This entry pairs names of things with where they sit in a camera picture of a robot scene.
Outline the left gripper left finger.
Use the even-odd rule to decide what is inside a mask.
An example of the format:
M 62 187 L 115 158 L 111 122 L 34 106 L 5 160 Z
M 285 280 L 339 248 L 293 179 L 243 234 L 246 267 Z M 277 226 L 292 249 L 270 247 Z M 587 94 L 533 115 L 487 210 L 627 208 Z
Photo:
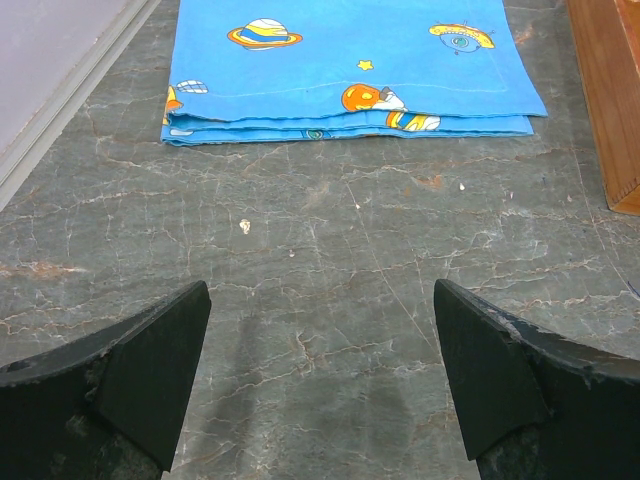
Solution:
M 159 479 L 170 471 L 210 310 L 197 281 L 2 366 L 2 478 Z

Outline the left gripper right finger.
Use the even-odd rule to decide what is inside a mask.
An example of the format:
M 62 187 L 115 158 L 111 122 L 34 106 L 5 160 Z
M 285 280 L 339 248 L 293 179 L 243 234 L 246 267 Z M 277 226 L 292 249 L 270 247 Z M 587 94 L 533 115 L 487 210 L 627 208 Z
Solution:
M 466 455 L 483 479 L 636 479 L 639 363 L 537 326 L 450 280 L 439 343 Z

